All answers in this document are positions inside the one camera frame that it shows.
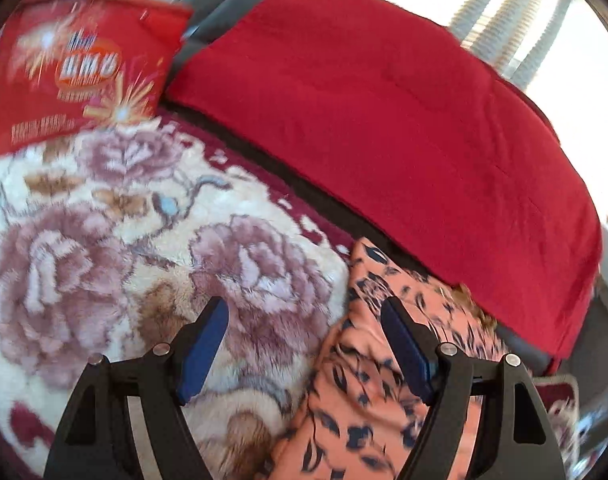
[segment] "pink flower pattern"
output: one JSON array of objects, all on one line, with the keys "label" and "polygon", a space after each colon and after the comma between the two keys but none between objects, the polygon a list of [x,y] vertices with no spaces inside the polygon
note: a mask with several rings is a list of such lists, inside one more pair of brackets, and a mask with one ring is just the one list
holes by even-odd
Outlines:
[{"label": "pink flower pattern", "polygon": [[132,256],[113,226],[89,204],[58,204],[0,234],[2,354],[51,386],[72,386],[126,311]]},{"label": "pink flower pattern", "polygon": [[233,216],[199,229],[191,254],[196,294],[226,300],[226,345],[250,370],[317,352],[328,331],[331,286],[288,237],[265,220]]},{"label": "pink flower pattern", "polygon": [[140,130],[133,135],[116,131],[85,139],[77,161],[87,176],[127,187],[132,182],[173,176],[182,152],[180,142],[159,130]]}]

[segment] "orange patterned cloth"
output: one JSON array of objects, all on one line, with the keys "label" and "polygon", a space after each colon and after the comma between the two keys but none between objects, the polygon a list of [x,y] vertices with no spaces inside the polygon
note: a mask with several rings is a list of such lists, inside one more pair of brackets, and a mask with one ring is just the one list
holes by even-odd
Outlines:
[{"label": "orange patterned cloth", "polygon": [[[411,394],[384,336],[381,303],[395,295],[416,322],[469,356],[498,361],[501,340],[431,276],[405,272],[362,238],[353,250],[349,313],[322,345],[290,429],[258,478],[394,479],[428,408]],[[466,475],[481,404],[471,399],[450,479]]]}]

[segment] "floral blanket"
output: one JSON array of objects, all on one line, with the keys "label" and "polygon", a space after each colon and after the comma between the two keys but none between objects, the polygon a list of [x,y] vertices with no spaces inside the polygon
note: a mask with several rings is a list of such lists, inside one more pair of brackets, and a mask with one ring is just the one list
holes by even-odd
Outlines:
[{"label": "floral blanket", "polygon": [[[172,116],[0,158],[0,447],[41,475],[88,355],[139,356],[219,295],[228,332],[184,415],[215,478],[250,478],[345,313],[351,244]],[[158,478],[132,412],[143,472]]]}]

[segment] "logo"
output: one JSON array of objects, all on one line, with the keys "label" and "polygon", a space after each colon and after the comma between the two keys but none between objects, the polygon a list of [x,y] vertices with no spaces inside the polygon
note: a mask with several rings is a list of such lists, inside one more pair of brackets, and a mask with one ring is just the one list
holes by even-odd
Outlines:
[{"label": "logo", "polygon": [[112,41],[84,34],[71,35],[55,71],[55,82],[65,91],[87,91],[112,80],[122,64],[122,52]]}]

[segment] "metal screw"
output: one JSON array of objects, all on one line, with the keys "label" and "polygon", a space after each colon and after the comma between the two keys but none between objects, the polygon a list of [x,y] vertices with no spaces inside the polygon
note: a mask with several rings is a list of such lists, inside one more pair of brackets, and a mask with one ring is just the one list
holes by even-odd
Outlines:
[{"label": "metal screw", "polygon": [[510,365],[510,366],[519,366],[521,364],[521,359],[519,358],[518,355],[515,354],[508,354],[506,356],[506,362]]},{"label": "metal screw", "polygon": [[168,343],[157,343],[153,346],[153,354],[155,355],[166,355],[171,351],[171,346]]},{"label": "metal screw", "polygon": [[455,345],[453,345],[452,343],[444,343],[439,347],[439,349],[441,350],[441,353],[444,355],[453,356],[457,353],[457,347]]},{"label": "metal screw", "polygon": [[102,354],[98,354],[98,353],[91,354],[88,357],[88,364],[93,365],[93,366],[97,366],[103,360],[104,360],[104,356]]}]

